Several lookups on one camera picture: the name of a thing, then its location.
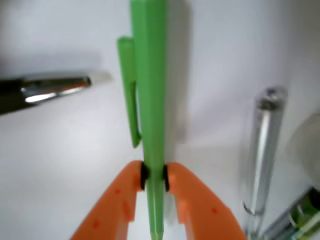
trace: green object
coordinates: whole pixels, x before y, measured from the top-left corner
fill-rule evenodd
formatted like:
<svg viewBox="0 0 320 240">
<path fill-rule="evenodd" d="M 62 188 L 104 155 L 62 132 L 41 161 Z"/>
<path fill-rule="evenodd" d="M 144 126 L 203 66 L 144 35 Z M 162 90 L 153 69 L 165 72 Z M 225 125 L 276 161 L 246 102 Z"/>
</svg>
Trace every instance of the green object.
<svg viewBox="0 0 320 240">
<path fill-rule="evenodd" d="M 134 40 L 132 37 L 122 37 L 118 39 L 117 47 L 121 64 L 124 96 L 129 118 L 132 145 L 135 148 L 139 145 L 141 136 L 138 129 L 136 104 L 137 72 Z"/>
<path fill-rule="evenodd" d="M 136 91 L 138 95 L 144 164 L 149 169 L 146 190 L 150 232 L 152 240 L 161 240 L 164 232 L 166 1 L 131 0 L 131 16 L 133 39 L 120 38 L 118 51 L 134 146 L 140 139 Z"/>
</svg>

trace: pen tip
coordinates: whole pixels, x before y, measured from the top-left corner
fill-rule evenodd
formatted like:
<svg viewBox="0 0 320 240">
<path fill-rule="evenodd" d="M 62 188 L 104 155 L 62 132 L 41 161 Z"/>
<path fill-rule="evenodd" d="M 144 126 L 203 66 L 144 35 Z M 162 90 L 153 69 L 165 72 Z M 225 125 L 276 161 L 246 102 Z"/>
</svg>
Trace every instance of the pen tip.
<svg viewBox="0 0 320 240">
<path fill-rule="evenodd" d="M 111 80 L 111 76 L 107 72 L 95 72 L 90 75 L 92 85 L 107 83 Z"/>
<path fill-rule="evenodd" d="M 152 232 L 151 240 L 162 240 L 163 236 L 164 236 L 163 232 Z"/>
</svg>

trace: orange plastic holder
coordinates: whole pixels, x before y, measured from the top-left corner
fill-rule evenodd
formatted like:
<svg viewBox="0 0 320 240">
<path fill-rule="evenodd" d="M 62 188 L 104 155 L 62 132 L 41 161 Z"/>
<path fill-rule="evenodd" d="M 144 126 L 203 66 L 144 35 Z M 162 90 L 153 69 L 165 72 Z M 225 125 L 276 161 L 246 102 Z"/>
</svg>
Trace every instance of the orange plastic holder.
<svg viewBox="0 0 320 240">
<path fill-rule="evenodd" d="M 116 177 L 81 223 L 71 240 L 125 240 L 135 219 L 141 191 L 141 161 L 130 162 Z"/>
<path fill-rule="evenodd" d="M 132 161 L 116 177 L 71 240 L 126 240 L 141 191 L 142 162 Z M 188 240 L 245 240 L 234 215 L 191 171 L 167 165 L 169 192 Z"/>
<path fill-rule="evenodd" d="M 188 240 L 245 240 L 234 215 L 191 171 L 167 165 L 169 192 L 175 196 L 178 221 Z"/>
</svg>

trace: white background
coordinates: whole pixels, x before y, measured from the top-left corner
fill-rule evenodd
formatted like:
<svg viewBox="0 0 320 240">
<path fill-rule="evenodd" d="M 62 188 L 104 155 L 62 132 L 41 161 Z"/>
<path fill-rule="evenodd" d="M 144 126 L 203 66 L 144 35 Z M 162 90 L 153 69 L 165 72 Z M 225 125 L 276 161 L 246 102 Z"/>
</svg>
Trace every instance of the white background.
<svg viewBox="0 0 320 240">
<path fill-rule="evenodd" d="M 166 160 L 192 170 L 242 225 L 241 168 L 254 97 L 288 89 L 264 227 L 311 184 L 286 152 L 320 107 L 316 0 L 168 0 Z M 99 70 L 100 86 L 0 117 L 0 239 L 71 237 L 133 149 L 116 39 L 130 35 L 128 0 L 3 0 L 0 73 Z M 166 198 L 165 240 L 185 239 Z M 128 239 L 150 239 L 139 193 Z"/>
</svg>

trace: pen clip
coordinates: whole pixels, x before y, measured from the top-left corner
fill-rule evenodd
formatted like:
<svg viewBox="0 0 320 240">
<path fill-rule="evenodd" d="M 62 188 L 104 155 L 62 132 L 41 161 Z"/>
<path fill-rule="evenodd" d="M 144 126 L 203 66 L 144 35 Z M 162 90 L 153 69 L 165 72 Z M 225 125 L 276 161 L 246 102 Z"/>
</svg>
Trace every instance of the pen clip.
<svg viewBox="0 0 320 240">
<path fill-rule="evenodd" d="M 121 37 L 117 40 L 120 59 L 126 110 L 129 119 L 133 147 L 137 147 L 141 140 L 138 127 L 137 113 L 137 71 L 135 60 L 135 45 L 132 37 Z"/>
</svg>

